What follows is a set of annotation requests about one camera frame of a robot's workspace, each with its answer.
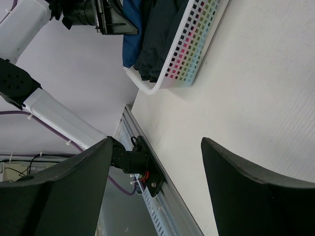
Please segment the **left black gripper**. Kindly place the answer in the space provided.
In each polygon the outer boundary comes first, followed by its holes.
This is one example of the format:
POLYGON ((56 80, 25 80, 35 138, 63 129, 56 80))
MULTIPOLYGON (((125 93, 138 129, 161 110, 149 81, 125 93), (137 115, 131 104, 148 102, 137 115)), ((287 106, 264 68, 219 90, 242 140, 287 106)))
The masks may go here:
POLYGON ((137 35, 135 27, 124 15, 119 0, 95 0, 96 31, 103 35, 137 35))

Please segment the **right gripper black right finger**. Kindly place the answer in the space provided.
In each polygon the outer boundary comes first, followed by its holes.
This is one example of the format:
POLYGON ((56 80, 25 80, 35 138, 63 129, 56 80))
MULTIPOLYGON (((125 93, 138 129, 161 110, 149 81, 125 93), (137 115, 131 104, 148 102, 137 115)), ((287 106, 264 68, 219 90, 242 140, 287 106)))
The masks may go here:
POLYGON ((263 168, 210 138, 201 151, 219 235, 314 235, 314 183, 263 168))

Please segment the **blue paper napkin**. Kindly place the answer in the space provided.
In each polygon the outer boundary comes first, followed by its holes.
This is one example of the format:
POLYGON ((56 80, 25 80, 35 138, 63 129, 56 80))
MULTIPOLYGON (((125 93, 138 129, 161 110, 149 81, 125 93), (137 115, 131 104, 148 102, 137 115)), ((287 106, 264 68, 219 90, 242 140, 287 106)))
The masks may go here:
POLYGON ((136 63, 142 45, 142 13, 141 0, 124 0, 123 15, 137 28, 136 34, 125 34, 123 36, 123 67, 130 68, 136 63))

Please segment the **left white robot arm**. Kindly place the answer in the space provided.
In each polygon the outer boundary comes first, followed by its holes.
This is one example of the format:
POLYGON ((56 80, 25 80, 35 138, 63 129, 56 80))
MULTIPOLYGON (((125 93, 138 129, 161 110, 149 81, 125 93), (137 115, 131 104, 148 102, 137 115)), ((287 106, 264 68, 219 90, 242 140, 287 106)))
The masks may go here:
MULTIPOLYGON (((54 98, 106 135, 115 135, 137 86, 122 67, 120 35, 93 27, 45 25, 17 61, 54 98)), ((1 115, 2 154, 77 154, 78 149, 25 115, 1 115)))

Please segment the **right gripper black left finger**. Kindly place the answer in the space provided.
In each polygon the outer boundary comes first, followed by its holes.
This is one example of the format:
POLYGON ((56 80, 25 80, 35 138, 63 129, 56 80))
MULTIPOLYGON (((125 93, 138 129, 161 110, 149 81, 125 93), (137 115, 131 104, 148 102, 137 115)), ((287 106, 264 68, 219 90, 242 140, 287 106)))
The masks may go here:
POLYGON ((0 184, 3 236, 93 236, 112 157, 108 138, 15 182, 0 184))

